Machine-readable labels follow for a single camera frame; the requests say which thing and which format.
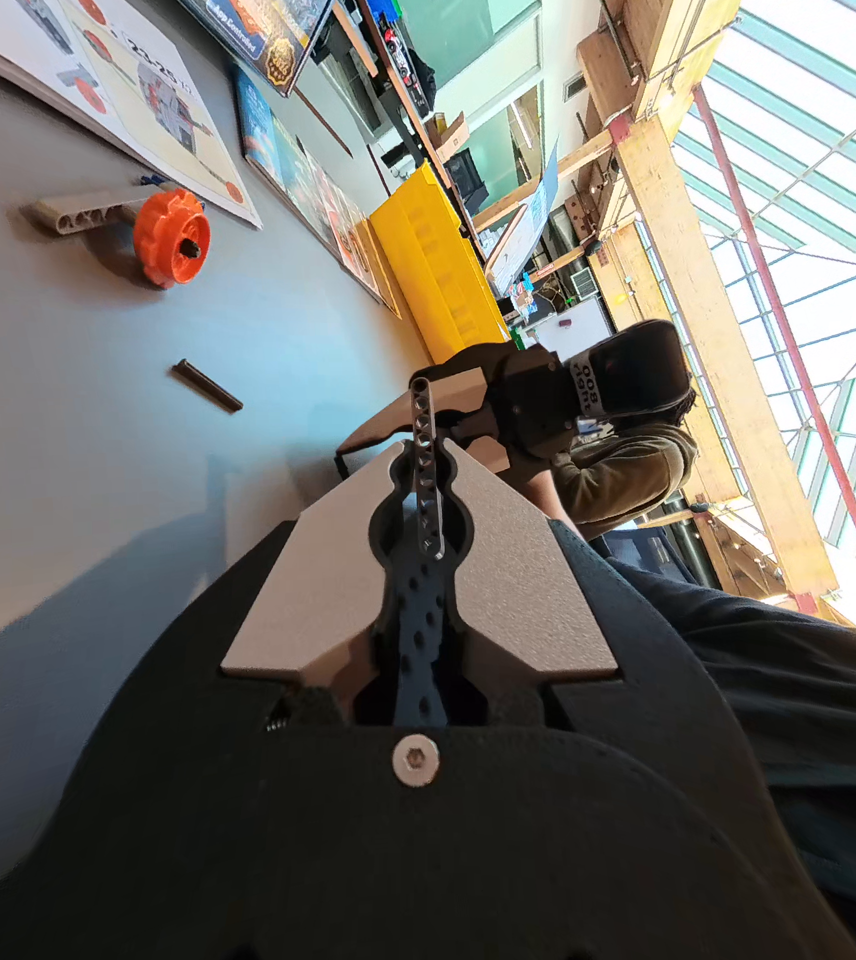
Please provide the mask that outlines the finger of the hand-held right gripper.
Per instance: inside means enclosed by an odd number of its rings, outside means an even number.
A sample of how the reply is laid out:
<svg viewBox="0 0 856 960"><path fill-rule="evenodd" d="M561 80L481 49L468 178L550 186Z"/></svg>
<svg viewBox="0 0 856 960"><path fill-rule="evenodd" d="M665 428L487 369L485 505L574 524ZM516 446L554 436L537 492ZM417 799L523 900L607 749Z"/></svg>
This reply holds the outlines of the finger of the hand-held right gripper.
<svg viewBox="0 0 856 960"><path fill-rule="evenodd" d="M510 467L493 411L444 411L443 435L492 474L503 474Z"/></svg>
<svg viewBox="0 0 856 960"><path fill-rule="evenodd" d="M445 377L429 380L434 414L456 412L474 415L482 410L489 382L482 367L474 366ZM398 432L413 432L413 392L407 390L360 425L337 448L343 458L360 450L370 449Z"/></svg>

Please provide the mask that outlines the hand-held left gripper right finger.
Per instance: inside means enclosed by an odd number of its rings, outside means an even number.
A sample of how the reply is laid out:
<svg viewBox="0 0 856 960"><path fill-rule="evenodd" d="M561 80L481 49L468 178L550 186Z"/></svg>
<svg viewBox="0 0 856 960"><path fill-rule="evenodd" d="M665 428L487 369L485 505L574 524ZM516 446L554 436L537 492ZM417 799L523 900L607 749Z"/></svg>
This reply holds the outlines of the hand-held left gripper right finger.
<svg viewBox="0 0 856 960"><path fill-rule="evenodd" d="M453 573L460 672L486 722L536 720L551 687L617 681L619 666L549 517L452 440L448 491L465 524Z"/></svg>

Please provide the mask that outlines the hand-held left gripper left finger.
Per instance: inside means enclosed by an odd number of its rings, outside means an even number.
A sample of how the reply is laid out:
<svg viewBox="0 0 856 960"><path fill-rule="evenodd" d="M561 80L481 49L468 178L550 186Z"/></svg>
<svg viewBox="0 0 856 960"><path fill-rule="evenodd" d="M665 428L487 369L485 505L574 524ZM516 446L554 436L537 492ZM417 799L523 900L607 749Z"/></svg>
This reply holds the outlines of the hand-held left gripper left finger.
<svg viewBox="0 0 856 960"><path fill-rule="evenodd" d="M220 662L230 679L322 689L352 723L381 720L383 637L405 533L406 442L302 512Z"/></svg>

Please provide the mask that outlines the thin grey holed beam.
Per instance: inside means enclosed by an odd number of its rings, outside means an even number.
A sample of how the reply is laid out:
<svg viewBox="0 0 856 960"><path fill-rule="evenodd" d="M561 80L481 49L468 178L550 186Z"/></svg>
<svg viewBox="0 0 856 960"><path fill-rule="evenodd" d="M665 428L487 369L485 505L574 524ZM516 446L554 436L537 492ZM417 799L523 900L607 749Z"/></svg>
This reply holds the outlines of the thin grey holed beam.
<svg viewBox="0 0 856 960"><path fill-rule="evenodd" d="M439 490L436 425L431 383L425 377L410 383L412 489L416 500L419 552L431 561L444 558L444 506Z"/></svg>

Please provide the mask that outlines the person's right forearm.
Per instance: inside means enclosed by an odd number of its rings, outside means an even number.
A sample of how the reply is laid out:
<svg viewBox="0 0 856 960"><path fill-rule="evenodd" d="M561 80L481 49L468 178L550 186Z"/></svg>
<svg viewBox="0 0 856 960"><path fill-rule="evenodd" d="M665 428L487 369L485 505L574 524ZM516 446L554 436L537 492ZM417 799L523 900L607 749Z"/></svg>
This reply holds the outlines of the person's right forearm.
<svg viewBox="0 0 856 960"><path fill-rule="evenodd" d="M778 784L856 786L856 628L574 548L588 599L616 636L671 635L706 669Z"/></svg>

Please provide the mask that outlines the whiteboard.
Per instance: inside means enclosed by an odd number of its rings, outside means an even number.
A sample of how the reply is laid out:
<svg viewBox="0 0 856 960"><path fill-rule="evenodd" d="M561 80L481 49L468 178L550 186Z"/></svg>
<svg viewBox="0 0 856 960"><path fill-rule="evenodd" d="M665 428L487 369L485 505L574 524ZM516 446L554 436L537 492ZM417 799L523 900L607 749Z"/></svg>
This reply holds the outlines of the whiteboard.
<svg viewBox="0 0 856 960"><path fill-rule="evenodd" d="M615 333L607 307L598 295L579 301L524 332L526 348L541 345L562 361L587 351Z"/></svg>

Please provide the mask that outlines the black studded panel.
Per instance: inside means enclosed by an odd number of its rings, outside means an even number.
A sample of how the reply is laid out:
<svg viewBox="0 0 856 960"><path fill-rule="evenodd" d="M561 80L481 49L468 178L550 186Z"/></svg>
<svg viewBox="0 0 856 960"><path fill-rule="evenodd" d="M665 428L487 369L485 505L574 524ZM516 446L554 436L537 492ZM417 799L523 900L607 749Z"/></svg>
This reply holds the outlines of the black studded panel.
<svg viewBox="0 0 856 960"><path fill-rule="evenodd" d="M398 556L395 581L398 612L398 671L395 726L441 729L447 726L435 665L445 625L443 576L439 563L417 547Z"/></svg>

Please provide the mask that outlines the yellow plastic bin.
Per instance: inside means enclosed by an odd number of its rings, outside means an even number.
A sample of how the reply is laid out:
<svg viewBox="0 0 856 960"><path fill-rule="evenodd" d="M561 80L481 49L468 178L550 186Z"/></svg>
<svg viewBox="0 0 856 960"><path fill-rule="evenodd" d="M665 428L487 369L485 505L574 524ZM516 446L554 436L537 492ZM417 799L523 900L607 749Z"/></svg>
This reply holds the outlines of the yellow plastic bin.
<svg viewBox="0 0 856 960"><path fill-rule="evenodd" d="M474 246L430 164L421 164L369 222L434 363L509 341Z"/></svg>

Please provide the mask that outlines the blue white board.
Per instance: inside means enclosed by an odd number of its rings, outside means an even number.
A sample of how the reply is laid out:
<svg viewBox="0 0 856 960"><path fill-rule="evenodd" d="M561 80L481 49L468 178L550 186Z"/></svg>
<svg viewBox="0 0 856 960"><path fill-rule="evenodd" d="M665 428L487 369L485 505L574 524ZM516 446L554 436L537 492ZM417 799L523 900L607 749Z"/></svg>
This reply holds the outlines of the blue white board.
<svg viewBox="0 0 856 960"><path fill-rule="evenodd" d="M514 212L485 260L483 276L496 300L509 294L542 237L558 190L557 152L554 146L536 188Z"/></svg>

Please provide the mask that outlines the black monitor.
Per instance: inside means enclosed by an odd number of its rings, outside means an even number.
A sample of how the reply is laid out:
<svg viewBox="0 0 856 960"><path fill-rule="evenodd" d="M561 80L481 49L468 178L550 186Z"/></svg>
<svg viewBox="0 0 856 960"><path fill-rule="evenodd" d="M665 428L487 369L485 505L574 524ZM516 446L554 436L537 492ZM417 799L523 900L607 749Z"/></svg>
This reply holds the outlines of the black monitor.
<svg viewBox="0 0 856 960"><path fill-rule="evenodd" d="M445 169L467 213L474 217L486 205L490 196L470 149L455 152L445 163Z"/></svg>

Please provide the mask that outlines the printed flat box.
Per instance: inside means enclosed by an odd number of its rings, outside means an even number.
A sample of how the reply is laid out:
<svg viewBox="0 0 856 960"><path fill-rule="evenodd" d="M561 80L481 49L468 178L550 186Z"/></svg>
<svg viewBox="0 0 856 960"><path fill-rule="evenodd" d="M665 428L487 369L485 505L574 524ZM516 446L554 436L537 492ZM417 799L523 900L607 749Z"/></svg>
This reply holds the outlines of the printed flat box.
<svg viewBox="0 0 856 960"><path fill-rule="evenodd" d="M232 65L242 157L340 267L396 317L393 275L370 218L276 117L239 63Z"/></svg>

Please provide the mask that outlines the orange gear wheel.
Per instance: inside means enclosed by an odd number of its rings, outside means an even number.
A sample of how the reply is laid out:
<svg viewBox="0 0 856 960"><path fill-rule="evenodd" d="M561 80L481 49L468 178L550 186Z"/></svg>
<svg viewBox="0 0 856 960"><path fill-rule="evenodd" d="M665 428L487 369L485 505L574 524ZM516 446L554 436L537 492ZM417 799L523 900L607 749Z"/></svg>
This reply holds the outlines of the orange gear wheel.
<svg viewBox="0 0 856 960"><path fill-rule="evenodd" d="M146 279L170 290L193 282L202 270L211 226L200 200L177 187L145 200L135 217L132 240Z"/></svg>

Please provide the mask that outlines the cluttered wooden shelf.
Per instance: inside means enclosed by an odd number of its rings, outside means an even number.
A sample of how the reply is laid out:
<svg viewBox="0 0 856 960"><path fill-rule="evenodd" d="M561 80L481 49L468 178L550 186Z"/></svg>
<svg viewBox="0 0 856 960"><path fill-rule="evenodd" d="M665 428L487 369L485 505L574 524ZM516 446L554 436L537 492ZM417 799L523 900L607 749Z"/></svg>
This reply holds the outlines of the cluttered wooden shelf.
<svg viewBox="0 0 856 960"><path fill-rule="evenodd" d="M469 149L465 114L434 111L434 72L418 56L393 2L333 2L315 43L324 68L358 122L382 179L406 180L428 163L453 204L463 236L475 233L446 162Z"/></svg>

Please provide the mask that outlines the light grey long holed beam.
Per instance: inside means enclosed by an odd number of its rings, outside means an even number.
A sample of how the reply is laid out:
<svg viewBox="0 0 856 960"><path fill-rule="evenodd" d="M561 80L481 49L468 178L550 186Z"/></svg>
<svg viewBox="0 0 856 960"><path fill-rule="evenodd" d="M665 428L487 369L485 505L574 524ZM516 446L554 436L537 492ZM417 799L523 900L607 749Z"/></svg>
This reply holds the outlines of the light grey long holed beam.
<svg viewBox="0 0 856 960"><path fill-rule="evenodd" d="M67 236L118 223L134 226L155 184L128 185L89 193L40 198L23 208L27 219L52 234Z"/></svg>

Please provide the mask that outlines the blue robot kit box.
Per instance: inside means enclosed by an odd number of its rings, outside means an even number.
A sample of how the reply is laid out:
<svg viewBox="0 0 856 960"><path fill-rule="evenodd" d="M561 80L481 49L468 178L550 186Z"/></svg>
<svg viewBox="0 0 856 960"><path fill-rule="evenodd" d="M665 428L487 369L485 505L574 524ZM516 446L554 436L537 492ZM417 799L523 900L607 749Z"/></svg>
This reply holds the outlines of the blue robot kit box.
<svg viewBox="0 0 856 960"><path fill-rule="evenodd" d="M283 98L295 90L331 1L182 1L205 29Z"/></svg>

